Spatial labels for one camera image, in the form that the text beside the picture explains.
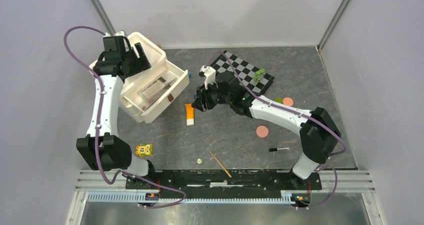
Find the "clear false eyelash case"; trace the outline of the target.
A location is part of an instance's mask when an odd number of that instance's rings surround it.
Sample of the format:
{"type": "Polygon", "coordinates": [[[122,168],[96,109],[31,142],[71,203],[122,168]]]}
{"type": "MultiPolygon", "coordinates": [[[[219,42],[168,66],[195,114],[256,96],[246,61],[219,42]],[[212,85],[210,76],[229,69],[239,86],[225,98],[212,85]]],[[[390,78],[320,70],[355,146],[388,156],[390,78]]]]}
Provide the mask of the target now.
{"type": "Polygon", "coordinates": [[[154,96],[150,97],[149,99],[147,99],[141,109],[145,112],[147,111],[154,103],[156,103],[160,97],[164,94],[164,92],[158,92],[157,94],[155,94],[154,96]]]}

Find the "orange white cream tube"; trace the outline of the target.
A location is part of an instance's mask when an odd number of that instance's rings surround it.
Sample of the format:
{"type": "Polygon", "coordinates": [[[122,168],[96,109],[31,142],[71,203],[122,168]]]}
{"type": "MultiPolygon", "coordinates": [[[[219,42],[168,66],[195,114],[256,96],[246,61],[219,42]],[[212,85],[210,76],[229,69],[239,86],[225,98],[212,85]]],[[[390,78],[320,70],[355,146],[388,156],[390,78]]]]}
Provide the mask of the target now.
{"type": "Polygon", "coordinates": [[[186,125],[193,126],[195,124],[195,111],[191,103],[185,104],[186,110],[186,125]]]}

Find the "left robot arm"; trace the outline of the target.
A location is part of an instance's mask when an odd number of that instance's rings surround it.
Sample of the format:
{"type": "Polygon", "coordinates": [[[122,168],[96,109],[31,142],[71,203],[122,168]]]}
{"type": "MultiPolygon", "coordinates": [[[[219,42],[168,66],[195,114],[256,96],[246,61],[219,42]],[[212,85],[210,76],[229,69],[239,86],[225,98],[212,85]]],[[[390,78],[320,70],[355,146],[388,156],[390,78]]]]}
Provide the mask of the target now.
{"type": "Polygon", "coordinates": [[[131,147],[118,134],[118,108],[125,79],[150,67],[140,45],[132,47],[124,36],[105,37],[104,50],[93,67],[86,69],[95,78],[95,99],[86,135],[78,138],[76,149],[89,168],[99,171],[108,183],[106,172],[115,170],[126,176],[138,176],[145,189],[153,188],[157,175],[149,162],[132,154],[131,147]]]}

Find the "white drawer organizer box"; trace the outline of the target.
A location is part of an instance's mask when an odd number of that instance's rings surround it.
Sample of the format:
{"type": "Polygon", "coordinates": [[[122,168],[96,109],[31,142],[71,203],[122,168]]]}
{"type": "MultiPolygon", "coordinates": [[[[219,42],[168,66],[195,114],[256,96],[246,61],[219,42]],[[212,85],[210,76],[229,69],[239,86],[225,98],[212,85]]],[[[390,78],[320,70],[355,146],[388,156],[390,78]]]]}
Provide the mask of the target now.
{"type": "Polygon", "coordinates": [[[139,32],[103,36],[104,51],[91,65],[96,96],[91,123],[117,122],[118,108],[136,122],[153,122],[189,84],[189,72],[139,32]]]}

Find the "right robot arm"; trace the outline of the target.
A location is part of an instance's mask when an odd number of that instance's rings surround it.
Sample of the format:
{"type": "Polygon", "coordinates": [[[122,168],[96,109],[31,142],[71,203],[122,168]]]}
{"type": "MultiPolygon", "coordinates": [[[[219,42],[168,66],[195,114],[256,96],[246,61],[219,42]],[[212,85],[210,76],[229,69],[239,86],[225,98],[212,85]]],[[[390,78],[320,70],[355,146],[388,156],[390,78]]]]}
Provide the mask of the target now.
{"type": "Polygon", "coordinates": [[[289,174],[289,184],[302,189],[319,165],[332,156],[341,134],[328,112],[299,109],[276,103],[264,95],[250,93],[229,71],[218,74],[199,73],[204,84],[197,87],[192,107],[205,112],[216,105],[228,105],[236,114],[281,126],[300,137],[302,154],[289,174]]]}

